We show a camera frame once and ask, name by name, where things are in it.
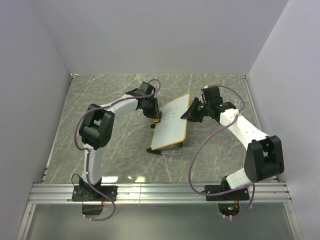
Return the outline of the yellow-framed whiteboard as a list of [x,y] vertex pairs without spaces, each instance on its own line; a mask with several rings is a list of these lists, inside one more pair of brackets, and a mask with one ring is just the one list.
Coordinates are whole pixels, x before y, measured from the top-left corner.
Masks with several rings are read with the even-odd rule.
[[183,149],[188,121],[181,116],[189,108],[189,103],[190,94],[186,93],[160,107],[162,116],[160,121],[154,124],[151,146],[146,149],[147,153],[165,155],[164,149]]

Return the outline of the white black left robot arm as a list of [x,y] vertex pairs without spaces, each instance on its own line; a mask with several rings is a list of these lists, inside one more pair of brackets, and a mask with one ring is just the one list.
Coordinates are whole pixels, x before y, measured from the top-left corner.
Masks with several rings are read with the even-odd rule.
[[160,120],[155,94],[159,90],[143,82],[139,88],[128,91],[121,98],[104,104],[91,104],[76,125],[74,143],[84,152],[84,168],[79,187],[89,201],[96,201],[106,194],[102,191],[101,164],[103,148],[112,137],[115,119],[138,109],[146,118]]

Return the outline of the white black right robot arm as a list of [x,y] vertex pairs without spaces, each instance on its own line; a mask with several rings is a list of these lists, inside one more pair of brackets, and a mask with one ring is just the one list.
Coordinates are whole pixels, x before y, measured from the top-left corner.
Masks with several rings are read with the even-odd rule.
[[209,135],[200,145],[194,159],[215,135],[229,130],[245,147],[243,168],[228,175],[217,193],[232,200],[240,189],[253,185],[285,170],[282,141],[276,135],[269,136],[251,124],[231,102],[201,102],[195,98],[188,110],[180,117],[193,123],[201,123],[204,117],[216,120],[222,128]]

